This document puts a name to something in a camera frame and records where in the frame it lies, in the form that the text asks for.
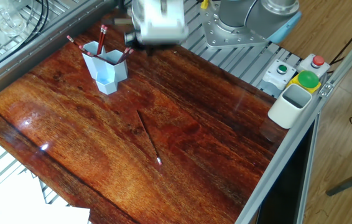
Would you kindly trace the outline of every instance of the green button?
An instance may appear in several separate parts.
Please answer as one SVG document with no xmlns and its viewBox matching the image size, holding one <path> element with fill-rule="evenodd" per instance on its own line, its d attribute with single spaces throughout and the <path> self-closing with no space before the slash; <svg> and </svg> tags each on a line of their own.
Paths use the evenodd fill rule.
<svg viewBox="0 0 352 224">
<path fill-rule="evenodd" d="M 306 88 L 314 88 L 320 82 L 318 77 L 311 71 L 301 71 L 298 74 L 299 83 Z"/>
<path fill-rule="evenodd" d="M 283 72 L 286 72 L 288 69 L 285 65 L 280 65 L 280 66 L 278 66 L 278 68 Z"/>
<path fill-rule="evenodd" d="M 277 72 L 281 75 L 287 73 L 288 68 L 285 65 L 279 65 L 277 68 Z"/>
</svg>

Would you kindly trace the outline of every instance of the yellow button base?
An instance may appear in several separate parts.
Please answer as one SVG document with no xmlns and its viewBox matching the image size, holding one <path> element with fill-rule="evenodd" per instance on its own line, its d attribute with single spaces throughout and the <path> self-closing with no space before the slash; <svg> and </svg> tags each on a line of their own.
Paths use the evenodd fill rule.
<svg viewBox="0 0 352 224">
<path fill-rule="evenodd" d="M 207 9 L 209 0 L 203 0 L 201 3 L 201 9 Z"/>
<path fill-rule="evenodd" d="M 289 86 L 289 85 L 291 85 L 291 84 L 296 84 L 296 85 L 299 85 L 299 86 L 301 86 L 302 88 L 304 88 L 305 90 L 307 90 L 309 93 L 311 93 L 311 94 L 313 94 L 320 86 L 321 86 L 321 83 L 320 82 L 318 82 L 318 85 L 316 86 L 316 87 L 314 87 L 314 88 L 307 88 L 307 87 L 304 87 L 302 84 L 300 84 L 300 82 L 298 81 L 298 75 L 297 76 L 295 76 L 293 79 L 291 79 L 289 82 L 288 82 L 288 85 L 287 85 L 287 87 Z"/>
</svg>

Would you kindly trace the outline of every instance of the pencil holder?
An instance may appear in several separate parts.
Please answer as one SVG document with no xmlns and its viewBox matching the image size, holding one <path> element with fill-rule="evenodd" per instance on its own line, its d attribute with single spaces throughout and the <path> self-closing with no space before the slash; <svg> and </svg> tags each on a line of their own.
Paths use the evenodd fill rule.
<svg viewBox="0 0 352 224">
<path fill-rule="evenodd" d="M 93 54 L 96 53 L 97 47 L 97 42 L 90 42 L 83 46 L 85 50 Z M 118 82 L 127 78 L 126 61 L 124 60 L 121 63 L 117 63 L 122 54 L 123 53 L 118 50 L 106 53 L 103 47 L 101 54 L 98 56 L 110 63 L 101 60 L 100 58 L 90 57 L 89 55 L 83 54 L 90 75 L 96 80 L 99 91 L 105 94 L 114 93 L 117 90 Z"/>
</svg>

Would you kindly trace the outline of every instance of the red pencil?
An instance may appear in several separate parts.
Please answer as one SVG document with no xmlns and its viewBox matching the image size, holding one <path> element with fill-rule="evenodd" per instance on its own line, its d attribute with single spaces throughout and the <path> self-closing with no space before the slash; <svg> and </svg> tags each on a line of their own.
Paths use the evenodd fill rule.
<svg viewBox="0 0 352 224">
<path fill-rule="evenodd" d="M 106 59 L 104 59 L 104 58 L 102 58 L 102 57 L 100 57 L 100 56 L 94 55 L 94 54 L 92 54 L 92 53 L 90 53 L 90 52 L 87 52 L 87 53 L 83 52 L 83 53 L 84 53 L 84 54 L 87 54 L 87 55 L 90 56 L 90 57 L 98 58 L 98 59 L 100 59 L 100 60 L 102 60 L 102 61 L 104 61 L 104 62 L 109 63 L 110 65 L 114 65 L 113 62 L 110 62 L 109 60 L 106 60 Z"/>
<path fill-rule="evenodd" d="M 103 30 L 103 35 L 102 38 L 101 38 L 101 42 L 99 43 L 99 49 L 98 49 L 98 55 L 101 54 L 101 50 L 103 49 L 103 45 L 104 45 L 104 38 L 106 37 L 106 33 L 107 33 L 107 27 L 104 26 L 104 30 Z"/>
<path fill-rule="evenodd" d="M 101 29 L 100 29 L 100 36 L 99 36 L 99 45 L 97 46 L 97 53 L 96 54 L 100 54 L 101 53 L 101 39 L 103 38 L 103 32 L 104 32 L 104 25 L 101 25 Z"/>
<path fill-rule="evenodd" d="M 152 141 L 150 134 L 148 133 L 148 131 L 146 129 L 146 126 L 144 125 L 143 119 L 141 118 L 141 114 L 138 110 L 136 110 L 136 112 L 137 112 L 137 116 L 139 117 L 141 125 L 143 125 L 143 130 L 144 130 L 144 132 L 146 132 L 147 137 L 149 138 L 149 140 L 151 142 L 152 148 L 154 149 L 155 155 L 157 156 L 157 162 L 159 165 L 162 165 L 162 161 L 161 161 L 161 158 L 159 157 L 159 153 L 157 151 L 157 148 L 155 148 L 154 142 Z"/>
<path fill-rule="evenodd" d="M 130 47 L 126 47 L 125 51 L 123 52 L 123 54 L 121 55 L 121 57 L 119 58 L 119 60 L 118 60 L 116 63 L 121 63 L 121 62 L 124 60 L 126 54 L 127 54 L 131 49 L 132 49 L 132 48 L 130 48 Z"/>
<path fill-rule="evenodd" d="M 125 57 L 124 57 L 124 60 L 122 60 L 122 62 L 123 61 L 125 61 L 132 53 L 133 53 L 133 49 L 131 49 L 130 51 L 129 51 L 129 53 L 127 54 L 127 55 L 125 55 Z"/>
<path fill-rule="evenodd" d="M 78 46 L 78 44 L 75 43 L 75 40 L 72 39 L 72 37 L 70 37 L 69 35 L 67 36 L 67 39 L 68 39 L 71 43 L 73 43 L 74 45 Z"/>
</svg>

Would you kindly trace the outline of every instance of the white cup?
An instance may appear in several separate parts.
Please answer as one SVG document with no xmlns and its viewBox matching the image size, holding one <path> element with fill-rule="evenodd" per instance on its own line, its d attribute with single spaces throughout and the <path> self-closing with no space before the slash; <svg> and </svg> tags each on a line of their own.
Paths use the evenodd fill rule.
<svg viewBox="0 0 352 224">
<path fill-rule="evenodd" d="M 312 95 L 302 87 L 291 84 L 270 108 L 268 116 L 282 128 L 291 128 L 312 100 Z"/>
</svg>

